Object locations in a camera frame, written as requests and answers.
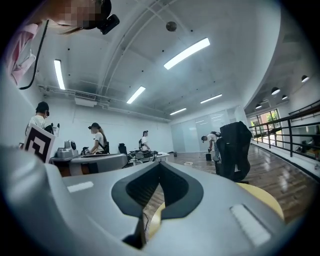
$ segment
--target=wooden floor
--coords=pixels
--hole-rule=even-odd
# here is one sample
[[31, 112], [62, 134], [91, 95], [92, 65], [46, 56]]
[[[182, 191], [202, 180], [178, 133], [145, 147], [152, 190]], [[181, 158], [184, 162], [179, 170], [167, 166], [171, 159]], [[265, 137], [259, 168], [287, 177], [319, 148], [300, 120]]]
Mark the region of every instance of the wooden floor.
[[[259, 187], [270, 193], [280, 204], [286, 223], [301, 216], [311, 204], [318, 183], [304, 172], [282, 160], [281, 158], [257, 147], [250, 146], [248, 160], [250, 172], [244, 179], [250, 185]], [[204, 153], [179, 153], [177, 157], [170, 155], [169, 161], [183, 165], [192, 162], [192, 167], [200, 171], [216, 175], [215, 163], [206, 161]], [[158, 207], [164, 202], [164, 193], [160, 186], [156, 189], [148, 205], [144, 208], [146, 238], [149, 226]]]

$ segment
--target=table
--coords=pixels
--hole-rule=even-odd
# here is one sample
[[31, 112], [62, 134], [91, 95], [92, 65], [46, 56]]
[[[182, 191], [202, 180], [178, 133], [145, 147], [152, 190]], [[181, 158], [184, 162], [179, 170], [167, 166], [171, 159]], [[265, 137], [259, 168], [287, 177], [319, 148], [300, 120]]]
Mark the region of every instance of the table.
[[[165, 152], [158, 152], [157, 156], [155, 157], [155, 160], [157, 162], [161, 162], [161, 161], [165, 161], [167, 162], [168, 161], [168, 157], [170, 156], [170, 154], [168, 153], [165, 153]], [[149, 160], [151, 161], [152, 160], [152, 157], [146, 157], [146, 158], [141, 158], [141, 159], [136, 159], [135, 157], [132, 157], [131, 160], [129, 161], [129, 164], [133, 163], [133, 166], [136, 166], [137, 162], [140, 163], [140, 164], [143, 164], [144, 161]]]
[[[240, 187], [248, 191], [250, 194], [264, 202], [270, 208], [272, 208], [283, 220], [284, 220], [284, 213], [281, 209], [280, 204], [277, 200], [270, 195], [268, 192], [264, 191], [263, 189], [249, 185], [244, 183], [237, 183]], [[155, 214], [153, 215], [150, 227], [149, 227], [149, 239], [158, 231], [160, 224], [161, 224], [161, 211], [166, 208], [165, 203], [161, 204], [160, 207], [156, 210]]]

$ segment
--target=railing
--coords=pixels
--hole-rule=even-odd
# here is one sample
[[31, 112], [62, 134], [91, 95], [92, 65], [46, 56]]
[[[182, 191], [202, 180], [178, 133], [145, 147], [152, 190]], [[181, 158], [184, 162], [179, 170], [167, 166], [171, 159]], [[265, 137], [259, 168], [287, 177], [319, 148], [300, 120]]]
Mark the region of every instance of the railing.
[[[293, 116], [294, 114], [301, 113], [302, 111], [304, 111], [306, 109], [312, 109], [313, 107], [318, 106], [318, 105], [320, 105], [320, 99], [317, 100], [316, 102], [314, 102], [312, 104], [309, 104], [309, 105], [307, 105], [305, 107], [302, 107], [302, 108], [300, 108], [300, 109], [298, 109], [296, 111], [290, 112], [289, 116]], [[312, 118], [312, 117], [314, 118], [314, 117], [319, 116], [319, 115], [320, 115], [320, 112], [316, 112], [316, 113], [313, 113], [312, 116], [307, 116], [307, 117], [304, 116], [304, 118], [302, 118], [302, 116], [301, 116], [299, 120], [302, 121], [303, 119]]]
[[[294, 154], [301, 155], [301, 156], [304, 156], [304, 157], [307, 157], [307, 158], [314, 159], [314, 160], [318, 161], [319, 160], [319, 155], [320, 155], [320, 132], [317, 132], [317, 134], [293, 134], [292, 133], [292, 129], [300, 128], [300, 127], [318, 126], [318, 125], [320, 125], [320, 122], [306, 123], [306, 124], [301, 124], [301, 125], [291, 125], [291, 120], [292, 119], [297, 119], [297, 118], [302, 118], [302, 117], [305, 117], [305, 116], [308, 116], [308, 115], [313, 115], [314, 113], [317, 113], [317, 112], [320, 112], [320, 105], [313, 106], [312, 108], [309, 108], [307, 110], [298, 112], [296, 114], [292, 114], [291, 116], [287, 116], [287, 117], [280, 118], [280, 119], [273, 120], [273, 121], [266, 122], [266, 123], [257, 124], [255, 126], [250, 126], [249, 128], [250, 128], [251, 133], [255, 132], [255, 134], [253, 134], [253, 136], [252, 136], [253, 141], [257, 142], [257, 144], [259, 144], [259, 143], [267, 144], [267, 145], [269, 145], [269, 149], [271, 149], [271, 146], [272, 146], [272, 147], [280, 148], [280, 149], [285, 150], [285, 151], [289, 151], [290, 152], [290, 157], [293, 157], [293, 153], [294, 153]], [[272, 124], [277, 124], [277, 123], [280, 123], [280, 122], [287, 122], [287, 126], [278, 127], [278, 128], [270, 128], [269, 127]], [[283, 129], [288, 129], [289, 133], [288, 134], [283, 134], [283, 132], [282, 132]], [[271, 135], [275, 135], [275, 139], [270, 139]], [[284, 139], [282, 141], [281, 140], [277, 140], [277, 135], [278, 136], [281, 135], [281, 136], [289, 137], [289, 141], [285, 141]], [[264, 142], [263, 138], [265, 138], [265, 137], [268, 138], [267, 139], [268, 143]], [[312, 145], [312, 144], [296, 143], [296, 142], [293, 142], [293, 137], [312, 137], [312, 139], [315, 142], [315, 144]], [[285, 147], [277, 146], [277, 142], [283, 143], [282, 144], [283, 146], [285, 144], [289, 144], [289, 148], [290, 149], [287, 149]], [[293, 145], [314, 149], [315, 151], [317, 151], [317, 153], [315, 154], [315, 157], [313, 157], [313, 156], [304, 154], [304, 153], [296, 151], [296, 150], [294, 151], [293, 150]]]

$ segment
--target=white t-shirt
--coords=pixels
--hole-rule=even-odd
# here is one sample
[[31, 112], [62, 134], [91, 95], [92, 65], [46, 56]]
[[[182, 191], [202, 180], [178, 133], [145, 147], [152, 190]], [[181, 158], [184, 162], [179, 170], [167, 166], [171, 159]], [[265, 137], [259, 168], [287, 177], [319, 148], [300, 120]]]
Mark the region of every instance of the white t-shirt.
[[217, 136], [210, 133], [206, 136], [208, 138], [208, 141], [213, 141], [213, 142], [217, 142]]
[[28, 127], [26, 128], [26, 134], [28, 134], [31, 124], [34, 124], [40, 127], [41, 129], [44, 129], [45, 127], [47, 127], [46, 120], [44, 119], [44, 117], [41, 115], [35, 115], [31, 117], [28, 123]]
[[144, 143], [148, 144], [148, 138], [143, 136], [141, 139], [141, 143], [142, 143], [142, 150], [148, 150], [147, 146], [144, 145]]
[[[94, 141], [98, 141], [101, 145], [104, 145], [105, 142], [104, 142], [104, 136], [102, 135], [101, 132], [97, 132], [95, 135], [94, 135]], [[95, 150], [95, 152], [101, 152], [101, 151], [104, 151], [104, 149], [98, 145], [97, 149]]]

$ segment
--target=window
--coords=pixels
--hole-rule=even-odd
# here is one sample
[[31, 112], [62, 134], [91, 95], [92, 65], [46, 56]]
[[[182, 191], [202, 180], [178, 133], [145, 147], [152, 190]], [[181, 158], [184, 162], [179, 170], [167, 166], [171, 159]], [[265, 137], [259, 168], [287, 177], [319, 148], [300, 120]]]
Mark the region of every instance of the window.
[[254, 140], [269, 144], [269, 137], [268, 137], [268, 129], [269, 129], [270, 144], [276, 147], [283, 148], [284, 138], [282, 136], [281, 122], [258, 126], [258, 125], [269, 123], [278, 119], [280, 118], [279, 118], [279, 113], [277, 109], [250, 117], [251, 126], [257, 126], [255, 127], [255, 129], [253, 129], [253, 132], [252, 132], [254, 136]]

